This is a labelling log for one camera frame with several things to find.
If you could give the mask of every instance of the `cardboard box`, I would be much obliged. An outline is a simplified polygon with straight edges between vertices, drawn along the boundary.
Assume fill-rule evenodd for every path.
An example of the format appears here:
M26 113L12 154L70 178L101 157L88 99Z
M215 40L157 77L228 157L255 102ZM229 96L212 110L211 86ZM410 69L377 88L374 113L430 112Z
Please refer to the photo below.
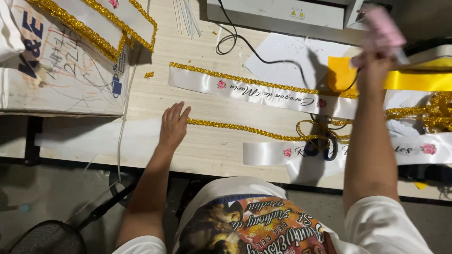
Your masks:
M123 115L129 47L113 63L58 18L25 0L14 0L11 13L26 51L1 63L1 113Z

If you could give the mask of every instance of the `floor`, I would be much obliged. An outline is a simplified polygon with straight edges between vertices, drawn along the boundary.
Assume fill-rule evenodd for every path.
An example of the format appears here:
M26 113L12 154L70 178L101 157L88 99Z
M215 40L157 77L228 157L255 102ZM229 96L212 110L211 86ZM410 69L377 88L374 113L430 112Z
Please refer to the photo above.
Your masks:
M173 243L172 236L177 229L174 215L187 182L186 179L170 180L164 215L168 246ZM333 229L339 237L344 235L341 196L297 191L289 191L288 195L291 201ZM111 196L108 176L103 171L60 169L46 165L30 168L0 165L0 249L7 248L26 230L45 220L65 222L72 218L70 223L76 224ZM415 203L403 203L403 206L432 251L436 254L450 253L452 207ZM82 230L89 254L109 254L114 251L123 212L124 208L117 204Z

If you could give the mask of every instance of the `white shirt sleeve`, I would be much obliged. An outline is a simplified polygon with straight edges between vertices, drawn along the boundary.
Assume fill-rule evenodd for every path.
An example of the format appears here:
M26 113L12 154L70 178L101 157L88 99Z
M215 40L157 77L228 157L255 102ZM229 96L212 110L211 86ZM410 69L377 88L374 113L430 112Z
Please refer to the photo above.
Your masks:
M347 241L372 254L433 254L403 207L384 196L363 198L345 218Z
M159 238L144 235L124 243L113 254L166 254L166 247Z

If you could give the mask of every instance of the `light wood tabletop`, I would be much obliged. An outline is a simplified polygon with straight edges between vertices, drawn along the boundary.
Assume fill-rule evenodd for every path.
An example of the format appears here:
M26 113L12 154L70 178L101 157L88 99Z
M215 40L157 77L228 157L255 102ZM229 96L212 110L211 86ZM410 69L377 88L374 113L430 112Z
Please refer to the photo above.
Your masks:
M146 9L147 1L139 0ZM202 19L207 19L205 6L199 6L198 1L192 1L193 11L199 19L200 10ZM280 135L297 136L296 123L309 119L307 113L298 111L248 103L239 100L227 99L218 96L197 93L189 90L175 88L167 85L169 63L192 65L211 71L256 79L243 64L252 54L251 50L242 40L238 40L235 48L227 55L220 56L215 53L217 35L220 27L204 20L198 20L202 36L190 39L186 31L178 33L173 2L168 0L152 0L150 16L157 22L154 53L142 49L140 63L136 69L129 97L127 120L144 118L160 118L164 110L175 102L185 101L192 107L191 118L215 122L226 122L255 127ZM267 37L268 32L247 28L237 28L238 34L244 36L255 48ZM223 30L221 37L227 35ZM221 47L226 50L232 41ZM358 50L352 48L348 55L356 54ZM144 78L145 73L154 72L155 76L149 80ZM67 127L63 118L46 118L43 126L44 132L53 128ZM302 130L309 133L310 124L302 125ZM348 134L349 126L341 130L340 134ZM279 166L246 166L242 160L243 142L270 142L271 138L238 130L221 129L205 126L188 126L188 133L177 149L172 171L196 173L215 176L251 175L270 182L290 183L284 165ZM43 158L85 161L92 160L92 156L83 153L65 153L56 149L41 148L40 156ZM147 160L132 160L121 157L122 166L144 168ZM116 165L116 156L99 154L95 163ZM336 174L323 177L318 187L343 188L344 175ZM426 187L418 190L413 183L399 182L399 194L402 196L438 199L440 192L436 187Z

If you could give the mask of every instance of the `right hand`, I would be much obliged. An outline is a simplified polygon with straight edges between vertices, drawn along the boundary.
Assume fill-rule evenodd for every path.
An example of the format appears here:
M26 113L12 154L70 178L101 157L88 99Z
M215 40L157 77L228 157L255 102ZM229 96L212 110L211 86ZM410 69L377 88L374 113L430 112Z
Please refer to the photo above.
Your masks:
M364 53L366 64L358 75L358 91L360 94L379 93L384 88L384 81L393 67L391 58L379 58L375 52Z
M192 108L187 107L181 115L183 107L183 101L175 103L171 108L167 108L162 116L159 146L169 152L174 152L187 134L187 119Z

